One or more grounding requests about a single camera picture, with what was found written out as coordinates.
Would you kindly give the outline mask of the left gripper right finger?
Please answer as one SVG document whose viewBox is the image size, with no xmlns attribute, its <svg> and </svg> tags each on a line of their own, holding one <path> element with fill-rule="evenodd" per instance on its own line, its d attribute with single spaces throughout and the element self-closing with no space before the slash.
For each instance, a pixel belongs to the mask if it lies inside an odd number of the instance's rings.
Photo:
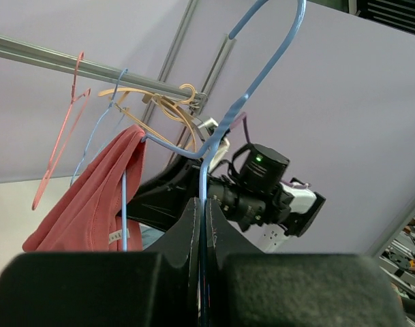
<svg viewBox="0 0 415 327">
<path fill-rule="evenodd" d="M 405 326 L 374 259 L 354 254 L 264 253 L 206 203 L 213 326 Z"/>
</svg>

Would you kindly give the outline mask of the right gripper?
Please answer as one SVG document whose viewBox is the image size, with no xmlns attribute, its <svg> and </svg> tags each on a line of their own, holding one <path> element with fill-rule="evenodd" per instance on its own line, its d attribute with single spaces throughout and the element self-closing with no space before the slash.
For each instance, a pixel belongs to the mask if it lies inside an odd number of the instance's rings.
<svg viewBox="0 0 415 327">
<path fill-rule="evenodd" d="M 157 176 L 141 184 L 127 204 L 127 218 L 166 232 L 184 211 L 189 200 L 185 195 L 194 188 L 199 170 L 199 159 L 177 156 Z M 226 219 L 237 223 L 242 232 L 271 222 L 268 199 L 224 175 L 209 178 L 207 197 L 218 201 Z"/>
</svg>

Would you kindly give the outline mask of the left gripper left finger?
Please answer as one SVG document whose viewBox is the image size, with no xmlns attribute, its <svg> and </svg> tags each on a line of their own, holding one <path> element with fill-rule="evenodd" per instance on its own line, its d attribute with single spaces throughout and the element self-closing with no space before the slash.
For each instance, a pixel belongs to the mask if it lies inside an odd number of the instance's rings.
<svg viewBox="0 0 415 327">
<path fill-rule="evenodd" d="M 0 326 L 196 326 L 200 205 L 141 252 L 34 252 L 0 276 Z"/>
</svg>

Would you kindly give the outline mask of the blue grey t shirt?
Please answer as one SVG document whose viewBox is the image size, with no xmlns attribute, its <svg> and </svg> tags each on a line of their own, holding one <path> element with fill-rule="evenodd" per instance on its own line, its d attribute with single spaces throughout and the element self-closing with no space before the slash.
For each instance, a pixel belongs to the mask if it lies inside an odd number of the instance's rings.
<svg viewBox="0 0 415 327">
<path fill-rule="evenodd" d="M 142 249 L 145 250 L 164 235 L 164 232 L 155 228 L 141 226 Z"/>
</svg>

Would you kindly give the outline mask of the salmon pink t shirt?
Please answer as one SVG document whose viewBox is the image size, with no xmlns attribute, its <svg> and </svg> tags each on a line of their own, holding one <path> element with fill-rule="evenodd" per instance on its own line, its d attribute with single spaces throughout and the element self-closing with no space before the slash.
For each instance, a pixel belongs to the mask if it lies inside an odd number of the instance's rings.
<svg viewBox="0 0 415 327">
<path fill-rule="evenodd" d="M 121 179 L 131 200 L 141 182 L 143 136 L 132 125 L 115 137 L 23 243 L 23 251 L 122 251 Z"/>
</svg>

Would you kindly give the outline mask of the light blue wire hanger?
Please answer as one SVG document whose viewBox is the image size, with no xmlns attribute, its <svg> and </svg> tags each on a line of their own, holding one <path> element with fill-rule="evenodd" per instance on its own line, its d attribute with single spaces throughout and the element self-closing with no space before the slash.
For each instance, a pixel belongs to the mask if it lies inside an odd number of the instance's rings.
<svg viewBox="0 0 415 327">
<path fill-rule="evenodd" d="M 116 83 L 115 83 L 114 89 L 113 89 L 113 91 L 112 91 L 112 93 L 111 93 L 111 97 L 110 97 L 110 100 L 109 100 L 108 107 L 107 107 L 107 109 L 106 109 L 106 110 L 102 113 L 102 115 L 100 116 L 100 118 L 98 118 L 97 122 L 95 123 L 94 128 L 92 129 L 92 132 L 91 132 L 91 134 L 90 134 L 90 136 L 89 136 L 89 139 L 88 139 L 88 141 L 87 141 L 87 143 L 86 143 L 86 146 L 85 146 L 85 148 L 84 148 L 84 151 L 83 151 L 82 157 L 81 157 L 80 161 L 78 162 L 78 165 L 76 166 L 76 169 L 74 170 L 74 173 L 73 173 L 73 175 L 72 175 L 72 177 L 71 177 L 71 179 L 70 179 L 70 186 L 72 186 L 72 185 L 74 184 L 74 182 L 75 182 L 75 180 L 76 180 L 76 177 L 78 176 L 78 171 L 79 171 L 80 167 L 82 166 L 82 164 L 84 163 L 84 160 L 85 160 L 85 158 L 86 158 L 86 156 L 87 156 L 87 152 L 88 152 L 88 150 L 89 150 L 89 147 L 90 147 L 91 141 L 92 141 L 92 139 L 93 139 L 93 137 L 94 137 L 94 134 L 95 134 L 95 132 L 96 132 L 97 128 L 99 127 L 99 124 L 102 122 L 102 120 L 104 119 L 104 117 L 105 117 L 105 116 L 109 113 L 110 109 L 114 106 L 114 99 L 115 99 L 115 95 L 116 95 L 117 89 L 118 89 L 118 87 L 119 87 L 119 84 L 120 84 L 120 82 L 121 82 L 122 77 L 123 77 L 126 73 L 128 73 L 128 69 L 127 69 L 127 68 L 123 69 L 123 70 L 121 71 L 121 73 L 119 74 L 119 77 L 117 78 L 117 81 L 116 81 Z"/>
</svg>

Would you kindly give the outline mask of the pink wire hanger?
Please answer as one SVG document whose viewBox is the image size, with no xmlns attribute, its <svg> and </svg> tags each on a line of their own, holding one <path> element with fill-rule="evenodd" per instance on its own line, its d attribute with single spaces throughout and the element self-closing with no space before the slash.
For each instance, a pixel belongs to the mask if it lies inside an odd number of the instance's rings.
<svg viewBox="0 0 415 327">
<path fill-rule="evenodd" d="M 73 81 L 72 81 L 72 86 L 71 86 L 71 99 L 70 99 L 70 104 L 69 107 L 67 109 L 67 112 L 65 114 L 65 118 L 64 121 L 61 125 L 61 128 L 59 130 L 57 139 L 55 141 L 55 145 L 52 149 L 52 153 L 50 155 L 50 158 L 48 160 L 48 165 L 46 168 L 46 171 L 39 183 L 39 186 L 37 188 L 37 191 L 34 195 L 33 201 L 31 203 L 31 209 L 34 211 L 39 203 L 40 200 L 48 186 L 48 183 L 55 171 L 55 168 L 57 167 L 59 160 L 65 150 L 65 147 L 68 143 L 68 141 L 70 140 L 72 133 L 75 129 L 75 127 L 78 124 L 78 121 L 82 115 L 82 113 L 84 112 L 84 109 L 87 105 L 87 102 L 89 101 L 90 95 L 91 95 L 91 88 L 86 89 L 84 92 L 82 93 L 77 93 L 76 92 L 76 87 L 77 87 L 77 78 L 78 78 L 78 72 L 79 72 L 79 68 L 80 68 L 80 64 L 82 63 L 84 59 L 84 52 L 80 52 L 80 54 L 77 57 L 76 60 L 76 66 L 74 68 L 74 77 L 73 77 Z M 74 106 L 80 101 L 83 100 L 83 103 L 80 107 L 80 110 L 78 111 L 78 114 L 76 115 L 74 122 L 72 123 L 72 125 L 70 126 L 69 129 L 67 129 L 67 124 L 68 121 L 72 115 L 73 112 L 73 108 Z"/>
</svg>

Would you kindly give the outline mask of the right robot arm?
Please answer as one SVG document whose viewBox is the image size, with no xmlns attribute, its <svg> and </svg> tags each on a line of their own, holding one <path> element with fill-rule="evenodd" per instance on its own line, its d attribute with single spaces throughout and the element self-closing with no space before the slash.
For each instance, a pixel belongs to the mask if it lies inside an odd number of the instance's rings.
<svg viewBox="0 0 415 327">
<path fill-rule="evenodd" d="M 234 161 L 223 159 L 227 173 L 208 174 L 207 196 L 216 200 L 228 221 L 242 232 L 262 226 L 258 246 L 274 252 L 291 237 L 301 237 L 313 223 L 326 199 L 310 190 L 307 183 L 293 178 L 282 181 L 290 161 L 276 150 L 247 143 L 235 154 L 247 157 L 240 170 Z M 142 184 L 127 203 L 127 218 L 165 232 L 180 218 L 190 198 L 199 194 L 202 159 L 178 156 L 170 167 Z"/>
</svg>

